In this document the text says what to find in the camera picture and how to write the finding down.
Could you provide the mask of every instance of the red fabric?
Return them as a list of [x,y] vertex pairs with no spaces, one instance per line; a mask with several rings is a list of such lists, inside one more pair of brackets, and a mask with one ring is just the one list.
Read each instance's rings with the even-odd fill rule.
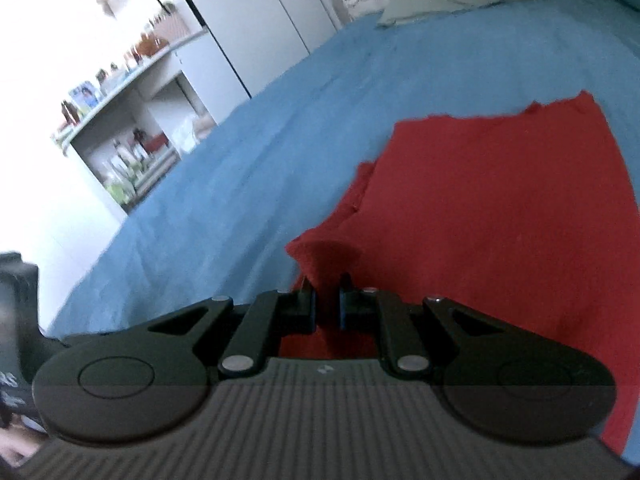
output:
[[[589,94],[514,117],[398,123],[335,212],[287,251],[321,299],[349,272],[356,286],[411,303],[447,296],[592,354],[616,379],[604,441],[622,452],[640,389],[640,218]],[[322,314],[337,320],[335,305]],[[324,332],[305,348],[284,342],[296,350],[345,351]]]

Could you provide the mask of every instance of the white logo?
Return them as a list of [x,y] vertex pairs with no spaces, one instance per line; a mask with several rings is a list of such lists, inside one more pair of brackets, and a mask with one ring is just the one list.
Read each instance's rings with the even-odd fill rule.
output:
[[329,365],[322,365],[318,367],[318,373],[322,375],[330,374],[334,371],[334,367]]
[[2,392],[2,402],[9,408],[17,408],[19,404],[26,404],[20,397],[11,396],[7,392]]
[[11,386],[12,388],[18,387],[18,381],[11,372],[0,372],[0,384],[4,384],[4,386]]

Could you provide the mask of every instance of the white wardrobe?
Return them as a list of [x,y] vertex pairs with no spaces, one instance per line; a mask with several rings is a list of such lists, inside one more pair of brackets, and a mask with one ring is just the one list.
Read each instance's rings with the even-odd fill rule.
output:
[[255,96],[335,34],[320,0],[192,0]]

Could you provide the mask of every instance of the black device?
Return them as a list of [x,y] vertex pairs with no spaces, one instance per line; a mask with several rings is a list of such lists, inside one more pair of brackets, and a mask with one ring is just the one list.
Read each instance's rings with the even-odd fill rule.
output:
[[631,473],[592,435],[616,395],[601,363],[446,298],[404,304],[345,276],[340,323],[374,334],[378,358],[285,359],[280,339],[315,329],[308,284],[59,342],[38,330],[37,276],[17,253],[0,258],[2,409],[51,436],[14,478]]

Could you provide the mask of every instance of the mattress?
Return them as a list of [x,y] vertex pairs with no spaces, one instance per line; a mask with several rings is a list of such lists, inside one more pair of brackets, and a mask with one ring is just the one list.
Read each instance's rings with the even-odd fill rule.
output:
[[[640,13],[616,0],[529,0],[386,29],[378,17],[345,27],[188,155],[124,222],[50,335],[287,288],[297,268],[285,244],[332,211],[405,118],[514,114],[586,89],[638,198]],[[626,458],[640,462],[640,428]]]

